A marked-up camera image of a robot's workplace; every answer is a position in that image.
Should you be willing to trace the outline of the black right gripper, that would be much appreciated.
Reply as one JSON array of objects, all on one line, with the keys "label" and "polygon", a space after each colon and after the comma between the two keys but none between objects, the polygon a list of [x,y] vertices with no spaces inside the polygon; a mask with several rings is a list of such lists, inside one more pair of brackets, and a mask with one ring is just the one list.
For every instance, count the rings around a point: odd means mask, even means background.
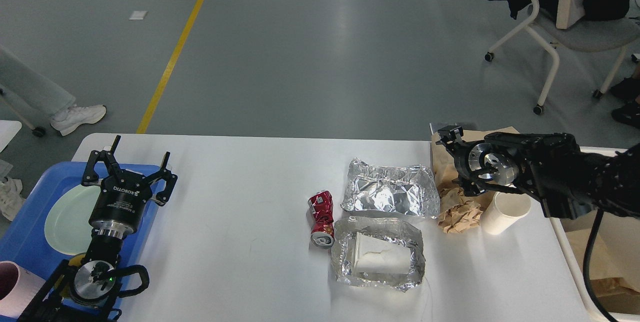
[{"label": "black right gripper", "polygon": [[497,171],[486,157],[496,151],[496,147],[484,140],[467,142],[463,140],[462,126],[444,126],[436,134],[436,145],[451,153],[457,177],[452,183],[462,189],[464,196],[477,197],[495,189]]}]

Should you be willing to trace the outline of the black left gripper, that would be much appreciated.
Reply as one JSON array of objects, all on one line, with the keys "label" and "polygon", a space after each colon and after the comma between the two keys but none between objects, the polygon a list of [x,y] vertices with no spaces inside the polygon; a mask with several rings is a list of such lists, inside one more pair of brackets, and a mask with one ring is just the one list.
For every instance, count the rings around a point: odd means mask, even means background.
[{"label": "black left gripper", "polygon": [[[116,135],[110,149],[94,149],[87,159],[80,185],[100,186],[100,194],[88,219],[90,226],[98,230],[118,227],[122,235],[137,233],[151,201],[164,207],[170,200],[178,182],[178,176],[169,167],[170,152],[166,151],[160,167],[150,175],[137,171],[123,171],[115,158],[121,140]],[[102,163],[107,176],[100,178],[97,164]]]}]

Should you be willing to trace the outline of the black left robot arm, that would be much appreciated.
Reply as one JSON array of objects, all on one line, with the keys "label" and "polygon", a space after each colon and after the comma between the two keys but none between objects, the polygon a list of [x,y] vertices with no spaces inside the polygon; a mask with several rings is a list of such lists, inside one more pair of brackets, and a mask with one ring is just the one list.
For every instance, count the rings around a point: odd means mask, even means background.
[{"label": "black left robot arm", "polygon": [[138,248],[124,253],[128,240],[144,244],[137,233],[148,233],[153,204],[169,201],[178,176],[169,168],[170,153],[149,175],[119,165],[115,151],[94,149],[80,179],[97,187],[98,195],[87,217],[91,240],[77,266],[63,259],[18,315],[19,322],[116,322],[122,311],[115,304],[150,285],[147,268],[137,264]]}]

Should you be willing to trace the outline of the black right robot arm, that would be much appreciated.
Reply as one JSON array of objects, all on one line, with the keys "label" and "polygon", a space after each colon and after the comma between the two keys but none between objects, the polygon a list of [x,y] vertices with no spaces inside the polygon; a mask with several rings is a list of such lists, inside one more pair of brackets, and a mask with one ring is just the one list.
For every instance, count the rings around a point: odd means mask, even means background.
[{"label": "black right robot arm", "polygon": [[574,220],[596,212],[582,278],[599,313],[613,322],[589,281],[590,261],[605,213],[635,219],[640,215],[638,145],[605,156],[582,152],[569,133],[492,132],[473,141],[463,136],[464,129],[451,124],[437,131],[435,142],[453,158],[458,173],[454,183],[466,196],[489,191],[524,194],[540,203],[546,218]]}]

